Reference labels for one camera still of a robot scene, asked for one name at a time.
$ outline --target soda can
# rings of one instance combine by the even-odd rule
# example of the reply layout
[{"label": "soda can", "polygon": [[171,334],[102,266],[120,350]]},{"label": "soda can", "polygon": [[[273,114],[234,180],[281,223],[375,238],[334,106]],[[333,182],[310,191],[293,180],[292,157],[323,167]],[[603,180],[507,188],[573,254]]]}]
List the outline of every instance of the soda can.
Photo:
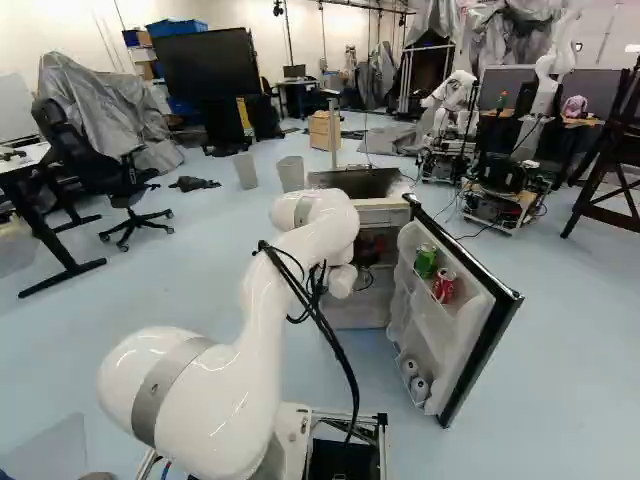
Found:
[{"label": "soda can", "polygon": [[436,263],[438,256],[438,248],[435,245],[423,243],[416,251],[416,261],[413,268],[416,270],[420,278],[426,279],[432,276],[438,265]]}]

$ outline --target open fridge door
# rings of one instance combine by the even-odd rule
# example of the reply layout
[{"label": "open fridge door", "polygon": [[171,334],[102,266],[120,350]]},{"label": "open fridge door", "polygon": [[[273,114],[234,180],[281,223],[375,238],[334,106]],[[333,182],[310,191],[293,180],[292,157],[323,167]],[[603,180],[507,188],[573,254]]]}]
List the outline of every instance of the open fridge door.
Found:
[{"label": "open fridge door", "polygon": [[[413,220],[398,234],[395,292],[387,336],[398,350],[396,362],[418,408],[448,427],[524,297],[508,288],[422,210],[412,194]],[[439,301],[438,276],[416,270],[416,252],[424,244],[437,248],[438,271],[455,274],[449,300]],[[413,364],[413,373],[409,371]],[[424,379],[428,393],[415,387]]]}]

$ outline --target trash can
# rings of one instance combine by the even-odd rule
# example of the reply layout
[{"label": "trash can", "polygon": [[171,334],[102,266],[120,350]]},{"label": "trash can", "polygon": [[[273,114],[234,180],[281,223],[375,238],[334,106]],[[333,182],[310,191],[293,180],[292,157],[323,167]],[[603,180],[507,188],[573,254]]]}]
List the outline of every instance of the trash can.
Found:
[{"label": "trash can", "polygon": [[248,153],[241,153],[233,157],[233,166],[236,167],[240,185],[244,190],[250,190],[258,186],[258,176],[253,157]]},{"label": "trash can", "polygon": [[304,159],[297,155],[284,157],[276,164],[283,192],[304,189]]}]

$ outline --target floor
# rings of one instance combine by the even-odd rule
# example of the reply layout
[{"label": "floor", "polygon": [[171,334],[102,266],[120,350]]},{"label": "floor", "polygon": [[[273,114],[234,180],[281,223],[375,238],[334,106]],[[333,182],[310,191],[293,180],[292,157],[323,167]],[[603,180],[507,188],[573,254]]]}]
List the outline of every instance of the floor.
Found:
[{"label": "floor", "polygon": [[[365,128],[361,114],[346,115],[343,129]],[[390,120],[369,115],[367,121],[371,128]],[[275,162],[302,155],[308,170],[329,168],[329,155],[311,150],[308,142],[308,136],[293,133],[253,146],[260,185],[251,191],[240,189],[230,158],[189,150],[187,163],[160,183],[195,175],[223,187],[188,194],[163,188],[138,204],[140,212],[172,208],[174,235],[139,231],[131,250],[120,253],[95,233],[119,222],[123,213],[96,199],[82,210],[104,218],[61,238],[78,259],[107,256],[107,266],[18,300],[20,289],[59,269],[39,246],[29,267],[0,279],[0,454],[80,413],[86,434],[81,461],[89,470],[133,478],[144,447],[99,410],[98,365],[117,341],[144,326],[176,325],[218,342],[235,338],[242,325],[236,302],[240,279],[257,241],[275,235],[267,215],[280,191]],[[341,164],[366,163],[357,145],[344,141]],[[372,155],[371,161],[416,174],[410,159]],[[416,193],[432,215],[452,198],[450,188],[438,185],[419,183]],[[383,332],[340,333],[360,383],[363,411],[389,413],[391,478],[637,478],[640,238],[583,219],[570,239],[562,240],[559,233],[577,193],[568,188],[554,193],[548,214],[516,238],[485,231],[464,240],[526,300],[449,430],[423,417],[405,397]],[[452,210],[438,216],[447,230],[478,231],[457,215],[449,218]],[[63,221],[63,216],[51,218],[52,224]],[[283,398],[348,410],[343,374],[313,325],[284,330]],[[41,455],[47,459],[47,452]],[[172,470],[169,478],[184,478]]]}]

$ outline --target black office chair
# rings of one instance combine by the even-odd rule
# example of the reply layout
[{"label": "black office chair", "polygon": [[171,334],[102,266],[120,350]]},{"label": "black office chair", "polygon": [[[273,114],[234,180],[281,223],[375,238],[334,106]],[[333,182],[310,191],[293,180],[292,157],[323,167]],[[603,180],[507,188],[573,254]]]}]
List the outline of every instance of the black office chair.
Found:
[{"label": "black office chair", "polygon": [[278,106],[280,107],[280,118],[284,118],[284,108],[282,107],[282,97],[280,96],[280,89],[278,87],[272,87],[265,77],[260,77],[262,83],[262,91],[265,95],[271,98],[278,99]]},{"label": "black office chair", "polygon": [[51,98],[36,100],[33,102],[31,114],[44,137],[59,154],[64,166],[79,177],[87,191],[107,195],[113,208],[127,209],[129,219],[100,232],[98,234],[100,240],[108,242],[112,233],[125,230],[117,245],[121,251],[126,252],[129,250],[127,240],[136,228],[160,228],[167,233],[174,232],[172,227],[149,221],[159,217],[172,218],[171,210],[137,215],[131,209],[131,206],[137,203],[148,189],[154,190],[160,187],[160,185],[145,183],[157,176],[158,170],[135,168],[133,157],[146,148],[144,145],[137,146],[122,155],[121,161],[117,161],[95,151],[89,140],[69,123],[64,110],[55,100]]}]

